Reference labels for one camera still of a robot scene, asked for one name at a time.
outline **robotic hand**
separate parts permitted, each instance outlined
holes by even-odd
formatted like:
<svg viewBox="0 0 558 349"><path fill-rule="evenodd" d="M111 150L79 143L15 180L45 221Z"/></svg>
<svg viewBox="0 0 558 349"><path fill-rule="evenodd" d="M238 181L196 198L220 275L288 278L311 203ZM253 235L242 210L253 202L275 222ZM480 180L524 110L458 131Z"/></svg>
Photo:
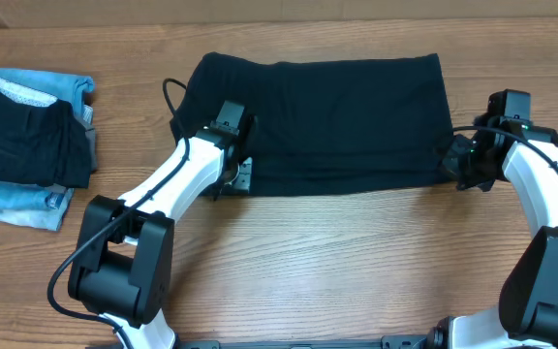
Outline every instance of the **robotic hand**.
<svg viewBox="0 0 558 349"><path fill-rule="evenodd" d="M88 205L77 243L82 253L69 258L73 261L69 295L99 314L89 320L115 327L122 341L120 347L558 346L558 135L554 130L534 126L530 95L511 90L490 96L488 112L476 119L476 126L454 129L477 130L470 140L455 136L441 150L442 170L458 181L459 190L478 186L487 191L497 179L509 181L527 215L533 241L506 281L498 309L446 318L428 335L386 335L376 342L179 343L161 310L170 284L173 226L208 186L215 195L222 190L246 193L251 159L243 159L238 150L251 124L252 117L244 107L226 102L216 121L199 130L189 144L181 140L170 159L138 188L120 200L98 196ZM175 175L174 168L179 169ZM164 186L151 192L158 183ZM148 192L153 193L150 200L133 204ZM135 245L135 258L109 251L108 241Z"/></svg>

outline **black cable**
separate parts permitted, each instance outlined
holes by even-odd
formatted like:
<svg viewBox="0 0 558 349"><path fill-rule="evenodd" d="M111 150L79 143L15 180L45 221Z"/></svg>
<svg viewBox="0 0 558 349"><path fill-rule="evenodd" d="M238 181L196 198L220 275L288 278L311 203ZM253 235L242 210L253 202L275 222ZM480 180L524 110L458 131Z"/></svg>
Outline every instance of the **black cable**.
<svg viewBox="0 0 558 349"><path fill-rule="evenodd" d="M558 165L556 161L553 161L552 159L550 159L548 157L548 155L546 155L545 153L543 153L543 151L541 151L538 147L532 145L529 141L515 135L509 132L505 132L503 130L499 130L497 128L493 128L493 127L486 127L486 126L461 126L461 127L454 127L452 129L452 132L458 132L458 131L485 131L485 132L492 132L492 133L496 133L505 137L509 137L510 139L522 143L524 145L526 145L529 149L535 151L538 155L540 155L540 157L542 157L542 159L552 168L552 170L554 170L555 173L557 173L558 175Z"/></svg>
<svg viewBox="0 0 558 349"><path fill-rule="evenodd" d="M176 80L176 79L165 79L165 80L163 80L163 95L165 96L165 101L167 102L167 105L170 108L171 114L173 114L173 118L176 120L176 122L178 124L178 127L180 128L180 132L184 133L184 128L182 127L182 123L180 122L179 118L175 115L175 109L173 108L173 104L171 103L170 95L167 91L168 82L173 82L173 83L179 85L180 87L184 88L185 90L186 90L186 85L184 83ZM163 178L160 182L158 182L152 189L148 190L148 192L141 199L139 199L136 203L132 204L130 207L126 208L126 210L124 210L119 216L117 216L115 219L113 219L111 222L109 222L105 227L103 227L103 229L98 231L98 233L96 233L91 239L86 241L81 247L79 247L75 252L73 252L70 256L68 256L68 258L66 258L66 260L59 266L59 268L57 268L57 270L53 273L53 276L50 278L50 281L48 282L48 287L46 289L46 297L48 298L48 303L50 304L50 306L53 307L53 309L57 310L61 314L64 314L64 315L67 315L67 316L70 316L70 317L73 317L73 318L77 318L77 319L81 319L81 320L96 321L96 322L100 322L100 323L103 323L103 324L110 325L110 326L113 327L113 332L118 333L121 336L122 341L124 342L124 345L126 346L126 348L127 349L133 349L133 345L131 343L130 338L128 337L128 335L126 335L125 332L121 331L122 327L119 326L115 321L113 321L111 319L107 319L107 318L102 318L98 315L84 314L84 313L79 313L79 312L76 312L76 311L73 311L73 310L66 309L65 307L61 306L55 300L55 296L53 295L53 291L55 289L55 284L57 283L57 280L59 279L61 274L64 272L64 270L76 258L78 258L78 256L80 256L80 254L86 248L88 248L98 238L101 238L102 236L106 235L109 231L111 231L111 232L115 231L113 229L113 227L116 227L124 219L126 219L133 212L135 212L135 210L137 208L139 208L143 203L145 203L150 198L152 198L154 196L154 194L156 194L156 192L159 191L159 189L161 189L168 181L170 181L170 179L172 179L173 176L175 174L177 174L178 171L180 171L180 169L182 169L182 167L184 166L186 161L189 159L189 152L190 152L189 140L187 138L184 138L184 155L182 156L182 159L177 164L177 166L173 170L171 170L171 172L165 178Z"/></svg>

